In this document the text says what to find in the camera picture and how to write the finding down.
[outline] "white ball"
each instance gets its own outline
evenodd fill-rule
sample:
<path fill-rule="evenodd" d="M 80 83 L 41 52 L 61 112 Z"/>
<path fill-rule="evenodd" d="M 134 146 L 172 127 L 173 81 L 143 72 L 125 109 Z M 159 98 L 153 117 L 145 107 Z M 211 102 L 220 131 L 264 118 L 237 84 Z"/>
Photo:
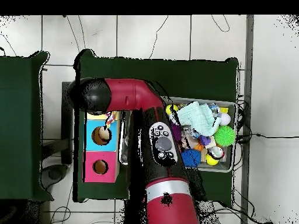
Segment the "white ball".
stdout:
<path fill-rule="evenodd" d="M 227 113 L 221 113 L 220 125 L 228 125 L 231 122 L 231 117 Z"/>

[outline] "green spiky ball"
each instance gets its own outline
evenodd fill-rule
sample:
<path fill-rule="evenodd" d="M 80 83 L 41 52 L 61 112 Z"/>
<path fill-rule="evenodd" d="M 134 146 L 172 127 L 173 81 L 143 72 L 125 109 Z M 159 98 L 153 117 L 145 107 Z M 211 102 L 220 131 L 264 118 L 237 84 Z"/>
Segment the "green spiky ball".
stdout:
<path fill-rule="evenodd" d="M 216 143 L 222 145 L 222 146 L 230 146 L 235 142 L 235 132 L 234 130 L 225 125 L 225 126 L 219 126 L 219 129 L 214 134 L 214 138 Z"/>

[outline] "gray bin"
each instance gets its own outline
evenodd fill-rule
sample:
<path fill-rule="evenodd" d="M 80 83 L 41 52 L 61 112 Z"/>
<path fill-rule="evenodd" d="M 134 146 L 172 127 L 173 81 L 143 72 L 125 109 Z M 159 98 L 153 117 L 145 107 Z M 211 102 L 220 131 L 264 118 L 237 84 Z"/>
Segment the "gray bin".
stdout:
<path fill-rule="evenodd" d="M 228 108 L 228 115 L 231 117 L 231 122 L 228 124 L 235 133 L 237 133 L 237 121 L 238 121 L 238 105 L 234 102 L 227 102 L 227 101 L 216 101 L 216 100 L 199 100 L 199 99 L 188 99 L 188 98 L 179 98 L 179 97 L 170 97 L 172 102 L 167 98 L 162 96 L 161 97 L 166 104 L 189 104 L 191 102 L 199 102 L 199 104 L 204 103 L 215 103 L 219 107 L 227 107 Z M 201 171 L 209 171 L 209 172 L 220 172 L 220 173 L 228 173 L 232 170 L 234 166 L 234 157 L 235 157 L 235 143 L 229 147 L 224 149 L 225 157 L 221 159 L 217 165 L 210 166 L 207 163 L 201 162 L 198 166 L 198 170 Z"/>

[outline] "yellow ball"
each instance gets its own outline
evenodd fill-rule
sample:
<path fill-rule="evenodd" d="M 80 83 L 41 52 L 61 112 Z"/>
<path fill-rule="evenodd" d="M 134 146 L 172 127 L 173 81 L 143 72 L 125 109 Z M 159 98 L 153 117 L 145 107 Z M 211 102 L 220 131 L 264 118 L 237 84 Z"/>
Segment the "yellow ball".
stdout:
<path fill-rule="evenodd" d="M 219 160 L 213 159 L 212 156 L 210 156 L 209 154 L 206 155 L 206 159 L 207 159 L 207 163 L 210 166 L 215 166 L 219 162 Z"/>
<path fill-rule="evenodd" d="M 176 105 L 173 105 L 173 109 L 174 109 L 175 111 L 178 111 L 178 110 L 179 110 L 179 108 L 178 108 Z M 172 112 L 171 112 L 171 105 L 166 106 L 165 111 L 166 111 L 167 115 L 171 115 L 171 114 L 172 114 Z"/>

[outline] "red robot arm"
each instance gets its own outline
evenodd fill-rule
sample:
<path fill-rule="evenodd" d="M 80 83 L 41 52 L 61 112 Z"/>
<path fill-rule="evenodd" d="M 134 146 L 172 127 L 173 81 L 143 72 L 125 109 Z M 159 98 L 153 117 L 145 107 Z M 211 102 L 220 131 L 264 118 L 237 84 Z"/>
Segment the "red robot arm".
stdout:
<path fill-rule="evenodd" d="M 90 113 L 142 109 L 141 153 L 148 224 L 199 224 L 189 181 L 161 98 L 145 81 L 87 78 L 70 87 Z"/>

